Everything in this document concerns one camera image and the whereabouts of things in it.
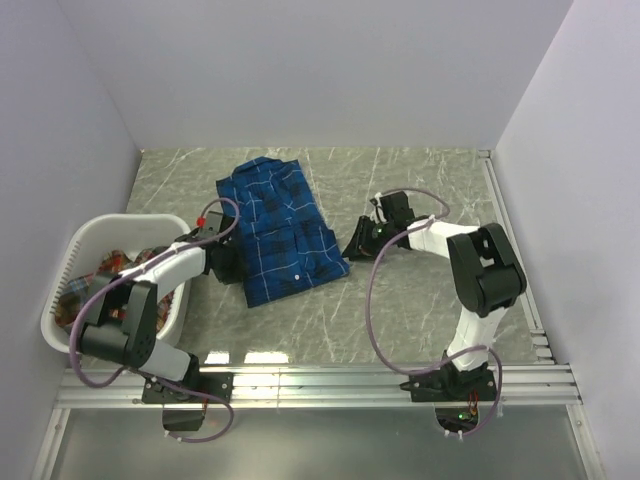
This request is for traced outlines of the blue plaid long sleeve shirt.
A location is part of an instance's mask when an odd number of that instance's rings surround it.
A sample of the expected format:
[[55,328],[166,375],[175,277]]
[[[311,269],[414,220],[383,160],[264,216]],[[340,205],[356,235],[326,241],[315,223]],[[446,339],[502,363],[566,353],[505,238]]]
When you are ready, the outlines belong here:
[[297,160],[252,159],[218,180],[216,189],[239,208],[233,233],[245,266],[248,307],[349,274]]

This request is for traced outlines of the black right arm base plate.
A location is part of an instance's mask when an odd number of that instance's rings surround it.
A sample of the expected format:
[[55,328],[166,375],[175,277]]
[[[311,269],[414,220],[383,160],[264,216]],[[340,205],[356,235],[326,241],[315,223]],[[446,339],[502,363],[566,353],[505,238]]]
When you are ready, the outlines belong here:
[[410,394],[414,403],[493,401],[497,397],[497,380],[486,364],[471,371],[443,367],[426,375],[410,376],[399,387]]

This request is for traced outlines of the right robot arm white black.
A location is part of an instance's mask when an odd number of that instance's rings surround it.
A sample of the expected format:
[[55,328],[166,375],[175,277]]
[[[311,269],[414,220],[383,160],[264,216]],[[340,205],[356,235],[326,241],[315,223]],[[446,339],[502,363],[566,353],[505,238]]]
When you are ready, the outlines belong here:
[[408,194],[376,194],[372,213],[359,217],[342,255],[379,264],[397,246],[448,260],[461,304],[453,340],[436,365],[406,371],[400,387],[415,402],[495,400],[501,374],[490,371],[488,362],[498,358],[492,345],[500,321],[527,289],[524,270],[501,225],[448,223],[448,205],[438,214],[418,216]]

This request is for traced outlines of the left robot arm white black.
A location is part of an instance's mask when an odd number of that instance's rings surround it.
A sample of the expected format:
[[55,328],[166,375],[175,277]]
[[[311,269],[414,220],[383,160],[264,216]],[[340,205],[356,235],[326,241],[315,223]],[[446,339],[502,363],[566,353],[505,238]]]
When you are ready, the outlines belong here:
[[[229,244],[239,218],[207,211],[194,230],[150,260],[117,274],[94,276],[69,338],[72,369],[82,383],[105,388],[130,370],[165,385],[179,402],[199,395],[203,376],[198,358],[157,338],[158,304],[200,275],[213,272],[219,281],[239,276],[230,268],[235,250]],[[82,371],[80,354],[116,363],[119,369],[105,381],[94,381]]]

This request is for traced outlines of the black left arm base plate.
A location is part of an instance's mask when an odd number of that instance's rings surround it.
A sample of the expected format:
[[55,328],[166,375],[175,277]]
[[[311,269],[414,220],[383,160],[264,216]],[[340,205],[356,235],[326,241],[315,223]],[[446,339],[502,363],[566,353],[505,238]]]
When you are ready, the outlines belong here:
[[141,402],[149,405],[209,403],[212,396],[229,402],[233,377],[230,372],[200,374],[195,380],[184,382],[147,377]]

